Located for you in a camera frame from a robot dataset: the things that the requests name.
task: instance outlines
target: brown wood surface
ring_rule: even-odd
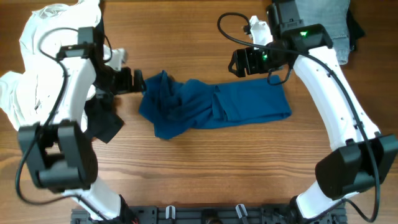
[[[265,19],[264,5],[269,2],[109,2],[104,23],[112,46],[124,47],[129,53],[127,65],[142,69],[146,78],[166,70],[182,82],[189,78],[232,82],[237,78],[226,67],[232,52],[243,46],[219,34],[217,18],[237,11]],[[43,6],[0,4],[0,74],[24,71],[18,39],[31,11]],[[367,36],[343,66],[358,100],[385,134],[398,134],[397,8],[398,1],[393,0],[353,1],[354,15]],[[244,39],[242,25],[241,19],[227,18],[223,27]],[[191,129],[170,141],[155,138],[153,125],[138,114],[140,94],[119,96],[118,114],[126,125],[109,144],[93,142],[99,175],[130,205],[287,203],[313,183],[315,164],[331,151],[322,119],[303,83],[293,76],[284,88],[293,111],[289,119]],[[72,201],[33,207],[17,198],[14,176],[21,158],[17,133],[3,112],[0,123],[0,224],[69,223],[70,210],[76,207]],[[382,185],[378,223],[397,223],[397,185],[395,163]],[[54,196],[36,190],[27,169],[22,188],[29,198]],[[373,195],[370,190],[354,199],[369,215]],[[350,223],[364,223],[351,207],[348,213]]]

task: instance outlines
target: light blue cloth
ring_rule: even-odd
[[[277,75],[271,82],[279,82]],[[171,139],[189,128],[213,129],[264,123],[292,114],[282,85],[267,80],[207,85],[175,82],[162,73],[146,80],[139,113],[154,124],[155,136]]]
[[[322,24],[333,41],[340,65],[348,63],[347,11],[350,0],[295,0],[304,25]]]

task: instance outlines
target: white cloth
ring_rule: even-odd
[[[101,20],[98,4],[99,0],[79,0],[74,6],[53,4],[32,12],[19,40],[25,73],[8,72],[0,78],[0,108],[16,130],[38,121],[44,123],[62,85],[62,69],[39,52],[39,39],[47,31],[58,27],[96,27]],[[55,56],[62,45],[76,43],[76,32],[60,30],[46,38],[42,50]],[[87,99],[94,94],[95,89],[91,86]],[[87,129],[85,113],[81,129]]]

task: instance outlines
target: gray cloth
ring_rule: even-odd
[[[340,65],[347,64],[349,32],[347,11],[350,0],[295,0],[300,18],[306,26],[322,24],[333,41]]]

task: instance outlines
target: dark blue fabric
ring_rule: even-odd
[[[273,76],[271,82],[279,82]],[[154,124],[155,136],[171,139],[189,128],[212,129],[264,123],[292,114],[282,85],[265,79],[207,85],[175,82],[165,71],[146,80],[139,113]]]

